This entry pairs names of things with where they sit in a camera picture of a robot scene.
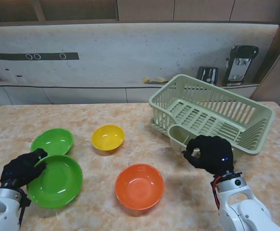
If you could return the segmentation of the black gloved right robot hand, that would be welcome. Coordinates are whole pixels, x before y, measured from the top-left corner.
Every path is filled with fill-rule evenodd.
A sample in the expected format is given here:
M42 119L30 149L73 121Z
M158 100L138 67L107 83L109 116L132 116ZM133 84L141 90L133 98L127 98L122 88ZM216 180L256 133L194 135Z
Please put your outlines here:
M210 174L222 176L234 172L231 144L219 136L199 135L188 142L182 153L192 166Z

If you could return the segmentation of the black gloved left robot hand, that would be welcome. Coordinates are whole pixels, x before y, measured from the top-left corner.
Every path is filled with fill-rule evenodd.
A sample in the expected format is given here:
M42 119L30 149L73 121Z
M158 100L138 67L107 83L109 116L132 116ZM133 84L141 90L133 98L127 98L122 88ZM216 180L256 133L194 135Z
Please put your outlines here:
M41 148L22 154L3 167L0 178L1 187L21 188L38 178L46 168L45 163L37 162L48 154Z

